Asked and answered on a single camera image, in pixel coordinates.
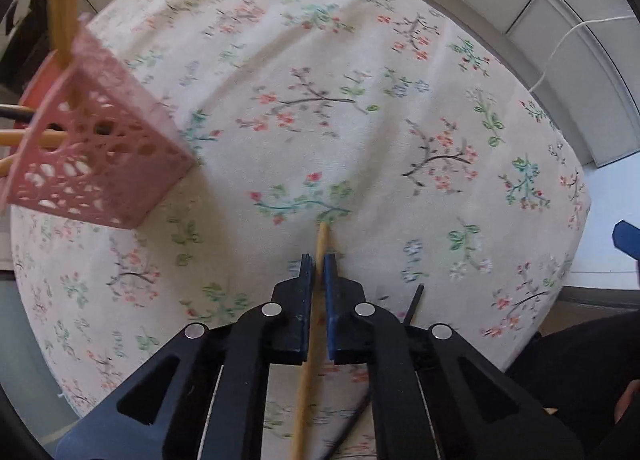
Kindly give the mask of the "person's right hand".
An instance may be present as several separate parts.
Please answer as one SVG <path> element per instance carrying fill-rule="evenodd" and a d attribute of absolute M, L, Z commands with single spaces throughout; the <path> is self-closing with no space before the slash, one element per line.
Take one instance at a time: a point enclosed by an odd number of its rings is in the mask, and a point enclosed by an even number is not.
<path fill-rule="evenodd" d="M 639 391 L 640 391 L 639 380 L 632 380 L 627 385 L 625 392 L 623 393 L 622 396 L 620 396 L 620 399 L 618 400 L 618 402 L 616 402 L 616 406 L 614 410 L 615 422 L 620 422 L 620 419 L 624 417 L 625 412 L 631 406 L 632 402 L 634 401 L 634 398 L 639 393 Z"/>

